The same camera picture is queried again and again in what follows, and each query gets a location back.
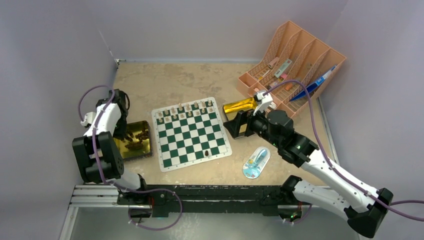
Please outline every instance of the green and white chessboard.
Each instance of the green and white chessboard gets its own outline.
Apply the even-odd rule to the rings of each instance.
[[[181,105],[182,110],[178,105],[173,105],[151,111],[162,172],[228,157],[233,153],[215,98],[208,97]]]

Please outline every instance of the blue pen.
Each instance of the blue pen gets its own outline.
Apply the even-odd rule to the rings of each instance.
[[[315,80],[313,83],[309,84],[306,87],[306,90],[308,93],[313,92],[315,89],[317,89],[332,73],[332,71],[336,68],[337,65],[332,66],[332,68],[330,68],[326,73],[324,73],[324,75],[322,75],[321,77],[319,77],[317,80]],[[297,95],[295,95],[292,99],[290,99],[291,101],[303,98],[306,96],[305,91],[301,91],[299,92]]]

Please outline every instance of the beige tabletop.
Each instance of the beige tabletop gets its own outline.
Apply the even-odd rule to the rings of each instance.
[[[237,78],[253,66],[237,63],[121,62],[114,87],[125,91],[130,98],[127,122],[147,120],[152,126],[151,112],[154,109],[207,97],[214,97],[218,109],[222,109],[223,104],[245,99],[236,90]],[[332,157],[329,138],[316,101],[313,103],[313,111],[318,136],[330,154],[329,157]],[[308,109],[293,121],[298,133],[316,142]],[[231,156],[161,172],[157,149],[153,146],[153,157],[128,161],[125,169],[141,174],[148,184],[281,185],[288,176],[295,175],[314,185],[324,185],[312,174],[285,162],[274,146],[257,135],[237,140],[232,139],[228,132],[227,135],[232,148]],[[257,147],[270,149],[271,157],[258,178],[248,179],[242,174],[242,166]]]

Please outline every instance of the white square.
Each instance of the white square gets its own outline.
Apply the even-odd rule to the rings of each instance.
[[[175,140],[178,142],[178,141],[182,141],[182,140],[184,140],[184,138],[183,138],[183,134],[182,133],[177,133],[177,134],[175,134]]]
[[[181,126],[181,132],[186,133],[186,132],[188,132],[188,131],[190,131],[189,126],[188,126],[188,125]]]
[[[173,158],[171,158],[171,163],[172,163],[172,166],[175,166],[175,165],[178,165],[178,164],[180,164],[180,158],[179,157],[173,157]]]
[[[187,154],[187,158],[189,161],[196,160],[196,154],[194,152]]]
[[[218,147],[218,149],[219,149],[219,153],[222,154],[222,153],[225,153],[227,151],[227,146],[221,145],[221,146]]]
[[[168,138],[166,136],[159,138],[160,145],[168,144]]]
[[[172,136],[172,135],[174,135],[174,130],[171,128],[171,129],[168,129],[168,130],[166,130],[166,135],[167,136]]]
[[[204,127],[205,127],[205,125],[203,124],[203,122],[196,122],[196,128],[197,129],[202,129]]]
[[[198,137],[199,136],[198,130],[197,129],[191,130],[190,136],[191,136],[191,138]]]
[[[215,139],[221,139],[223,137],[223,133],[220,131],[214,132]]]
[[[204,131],[206,132],[206,134],[211,134],[214,132],[214,129],[211,126],[207,126],[204,128]]]
[[[194,148],[194,152],[199,152],[202,150],[202,145],[200,145],[200,143],[194,144],[193,148]]]
[[[188,124],[195,124],[196,122],[195,122],[195,119],[193,117],[189,117],[189,118],[187,118],[187,123]]]
[[[218,119],[216,119],[216,118],[211,119],[211,120],[210,120],[210,124],[212,124],[212,126],[213,126],[213,125],[218,125],[218,124],[219,124]]]
[[[157,131],[158,131],[158,132],[165,131],[165,124],[157,125]]]
[[[171,158],[170,151],[162,152],[162,159],[163,160],[170,159],[170,158]]]
[[[184,140],[184,145],[186,147],[193,145],[193,141],[191,138]]]
[[[206,121],[206,120],[209,120],[210,118],[209,118],[208,114],[204,114],[204,115],[201,116],[201,119],[202,119],[202,121]]]
[[[216,140],[210,140],[209,141],[209,147],[210,148],[218,147],[217,141]]]
[[[199,136],[199,139],[201,143],[206,143],[208,141],[208,137],[206,135]]]
[[[180,123],[180,121],[173,121],[173,122],[172,122],[172,127],[173,127],[173,128],[181,127],[181,123]]]
[[[169,150],[177,149],[177,143],[176,142],[171,142],[170,144],[168,144],[168,146],[169,146]]]
[[[186,152],[186,148],[185,147],[178,148],[178,156],[182,156],[182,155],[186,155],[186,154],[187,154],[187,152]]]

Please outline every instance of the green square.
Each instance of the green square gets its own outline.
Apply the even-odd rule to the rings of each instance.
[[[218,144],[218,146],[225,145],[224,138],[217,139],[217,140],[216,140],[216,144]]]
[[[209,113],[209,119],[216,119],[216,118],[217,118],[217,114],[215,112]]]
[[[163,138],[167,136],[167,131],[160,131],[159,132],[159,138]]]
[[[170,146],[168,146],[168,144],[161,145],[160,150],[162,151],[162,153],[168,152],[170,150]]]
[[[165,123],[165,129],[166,129],[166,130],[168,130],[168,129],[172,129],[172,128],[173,128],[173,126],[172,126],[172,122]]]
[[[180,163],[187,163],[189,161],[189,158],[187,157],[187,155],[182,155],[182,156],[179,156],[179,162]]]
[[[215,140],[215,134],[213,133],[206,134],[206,137],[208,141]]]
[[[187,152],[187,154],[191,154],[195,152],[195,148],[193,146],[186,146],[185,151]]]
[[[178,157],[178,150],[177,149],[171,150],[171,151],[169,151],[169,153],[171,154],[171,158]]]
[[[205,129],[204,129],[204,128],[200,128],[200,129],[198,129],[198,130],[197,130],[197,133],[199,133],[199,136],[206,135],[206,131],[205,131]]]
[[[196,130],[196,124],[190,124],[188,125],[188,129],[191,130]]]
[[[174,135],[172,135],[172,136],[168,136],[167,137],[168,138],[168,143],[170,144],[170,143],[174,143],[176,140],[175,140],[175,136]]]
[[[181,124],[181,126],[186,126],[189,123],[187,122],[187,119],[181,119],[181,121],[179,121],[179,123]]]
[[[210,120],[206,120],[206,121],[204,121],[204,122],[203,122],[203,125],[204,125],[205,127],[210,127],[210,126],[212,126],[212,123],[211,123],[211,121],[210,121]]]
[[[173,129],[173,133],[174,134],[180,134],[180,133],[182,133],[183,131],[181,130],[181,127],[176,127],[176,128],[174,128]]]
[[[201,149],[206,150],[209,149],[209,142],[202,142],[201,144]]]
[[[194,145],[194,144],[199,144],[199,143],[200,143],[200,139],[199,139],[199,137],[198,137],[198,136],[193,137],[193,138],[191,139],[191,141],[193,142],[193,145]]]
[[[182,139],[189,139],[191,137],[192,136],[190,135],[190,132],[189,131],[182,133]]]
[[[197,151],[195,155],[196,155],[196,159],[202,159],[205,157],[203,156],[203,151]]]
[[[212,129],[214,133],[221,131],[221,127],[219,125],[213,125]]]
[[[176,147],[177,147],[177,148],[179,148],[179,149],[180,149],[180,148],[184,148],[184,146],[185,146],[185,145],[184,145],[184,141],[177,141],[177,142],[176,142]]]
[[[200,123],[200,122],[202,121],[202,116],[195,116],[195,117],[194,117],[194,121],[195,121],[196,123]]]
[[[163,160],[163,167],[164,168],[168,168],[168,167],[171,167],[171,166],[172,166],[171,159],[165,159],[165,160]]]
[[[210,149],[210,155],[217,155],[217,154],[220,154],[220,150],[218,149],[218,147],[217,146],[216,147],[212,147]]]

